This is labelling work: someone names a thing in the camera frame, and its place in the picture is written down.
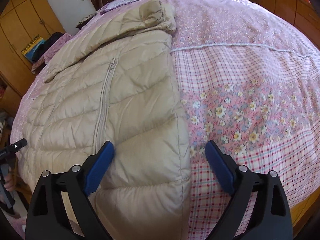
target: black bag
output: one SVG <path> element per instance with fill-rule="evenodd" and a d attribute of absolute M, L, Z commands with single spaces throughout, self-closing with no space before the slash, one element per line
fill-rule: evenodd
<path fill-rule="evenodd" d="M 40 57 L 63 35 L 63 33 L 54 33 L 44 43 L 40 44 L 32 56 L 32 61 L 37 62 Z"/>

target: cabinet handle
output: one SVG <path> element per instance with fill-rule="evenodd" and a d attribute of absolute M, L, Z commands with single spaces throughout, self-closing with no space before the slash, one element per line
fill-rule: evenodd
<path fill-rule="evenodd" d="M 312 14 L 309 14 L 309 16 L 310 16 L 313 20 L 315 20 L 316 22 L 318 22 L 318 19 L 317 19 L 316 17 L 314 17 Z"/>

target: jacket zipper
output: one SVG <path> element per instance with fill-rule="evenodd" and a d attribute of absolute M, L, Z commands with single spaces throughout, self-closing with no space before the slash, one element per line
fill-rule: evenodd
<path fill-rule="evenodd" d="M 111 81 L 113 78 L 113 75 L 115 73 L 115 68 L 117 65 L 116 58 L 113 58 L 110 62 L 109 69 L 106 75 L 106 78 L 104 80 L 103 84 L 103 92 L 102 92 L 102 98 L 101 98 L 101 107 L 99 111 L 98 116 L 98 123 L 97 123 L 97 130 L 95 133 L 95 147 L 93 150 L 95 151 L 94 154 L 96 154 L 102 145 L 105 143 L 105 130 L 106 130 L 106 120 L 108 118 L 108 107 L 109 107 L 109 93 L 110 93 L 110 87 L 111 87 Z"/>

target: human hand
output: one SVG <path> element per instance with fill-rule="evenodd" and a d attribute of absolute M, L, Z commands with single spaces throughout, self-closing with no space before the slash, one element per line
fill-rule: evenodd
<path fill-rule="evenodd" d="M 14 181 L 11 173 L 8 173 L 8 175 L 4 177 L 4 181 L 5 181 L 4 187 L 7 191 L 11 192 L 15 190 Z"/>

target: metal screw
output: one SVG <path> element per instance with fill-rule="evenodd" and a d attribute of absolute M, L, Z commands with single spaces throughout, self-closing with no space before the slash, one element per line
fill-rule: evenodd
<path fill-rule="evenodd" d="M 276 177 L 278 176 L 278 174 L 275 171 L 270 171 L 270 175 L 271 177 Z"/>
<path fill-rule="evenodd" d="M 75 165 L 75 166 L 73 166 L 72 168 L 71 168 L 71 170 L 73 171 L 73 172 L 77 172 L 77 171 L 79 171 L 81 169 L 81 167 L 79 166 L 79 165 Z"/>
<path fill-rule="evenodd" d="M 50 171 L 42 172 L 42 177 L 47 177 L 50 174 Z"/>
<path fill-rule="evenodd" d="M 244 166 L 244 165 L 240 165 L 239 166 L 239 170 L 242 171 L 242 172 L 246 172 L 246 171 L 248 171 L 248 168 L 246 166 Z"/>

